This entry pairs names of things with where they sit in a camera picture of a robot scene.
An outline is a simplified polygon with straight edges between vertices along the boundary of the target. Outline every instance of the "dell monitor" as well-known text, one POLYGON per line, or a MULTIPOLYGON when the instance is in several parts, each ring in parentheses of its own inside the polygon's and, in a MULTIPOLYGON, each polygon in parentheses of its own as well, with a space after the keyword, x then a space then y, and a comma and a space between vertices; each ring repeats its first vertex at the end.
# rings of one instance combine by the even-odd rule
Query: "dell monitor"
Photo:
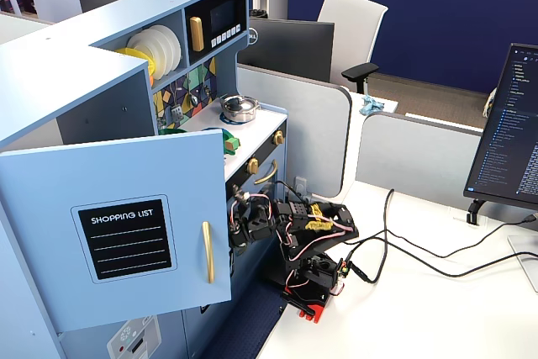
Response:
POLYGON ((328 82, 334 33, 333 23, 251 18, 251 44, 237 61, 328 82))
MULTIPOLYGON (((511 45, 463 194, 538 211, 537 46, 511 45)), ((538 252, 538 235, 509 243, 514 252, 538 252)), ((538 292, 538 260, 518 259, 538 292)))

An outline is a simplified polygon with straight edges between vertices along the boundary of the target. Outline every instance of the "gray cubicle wall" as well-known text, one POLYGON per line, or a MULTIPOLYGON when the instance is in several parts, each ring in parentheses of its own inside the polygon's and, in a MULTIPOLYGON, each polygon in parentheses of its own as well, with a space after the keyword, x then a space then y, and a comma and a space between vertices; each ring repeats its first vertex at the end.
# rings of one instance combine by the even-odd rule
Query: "gray cubicle wall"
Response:
POLYGON ((308 178, 308 193, 338 195, 351 118, 351 96, 345 87, 239 65, 237 89, 288 111, 287 181, 308 178))
MULTIPOLYGON (((390 113, 368 117, 362 127, 356 180, 394 188, 431 202, 467 210, 463 197, 480 134, 390 113)), ((517 222, 533 211, 486 203, 480 214, 517 222)))

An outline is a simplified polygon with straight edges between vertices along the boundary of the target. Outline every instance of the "microwave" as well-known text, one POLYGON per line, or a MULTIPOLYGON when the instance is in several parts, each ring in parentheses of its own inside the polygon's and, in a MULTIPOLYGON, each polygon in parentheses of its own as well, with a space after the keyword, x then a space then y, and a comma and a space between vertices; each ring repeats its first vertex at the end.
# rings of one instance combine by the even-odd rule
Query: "microwave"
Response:
POLYGON ((246 31, 246 0, 200 0, 185 8, 190 64, 246 31))

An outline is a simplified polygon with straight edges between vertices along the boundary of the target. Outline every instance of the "stack of plates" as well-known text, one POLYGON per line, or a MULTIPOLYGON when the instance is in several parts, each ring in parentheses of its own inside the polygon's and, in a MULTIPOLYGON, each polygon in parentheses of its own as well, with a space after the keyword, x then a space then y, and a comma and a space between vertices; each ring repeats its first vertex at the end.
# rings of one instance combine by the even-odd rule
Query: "stack of plates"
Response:
POLYGON ((154 79, 177 68, 182 58, 182 48, 174 32, 164 25, 153 25, 133 35, 127 43, 128 48, 139 50, 155 62, 154 79))

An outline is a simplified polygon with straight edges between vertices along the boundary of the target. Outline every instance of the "chalkboard label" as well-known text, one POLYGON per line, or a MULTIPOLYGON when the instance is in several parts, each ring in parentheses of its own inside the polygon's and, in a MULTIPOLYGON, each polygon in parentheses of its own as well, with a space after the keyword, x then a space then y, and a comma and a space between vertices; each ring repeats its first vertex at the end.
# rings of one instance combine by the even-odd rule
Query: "chalkboard label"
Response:
POLYGON ((162 199, 78 210, 99 280, 172 266, 162 199))

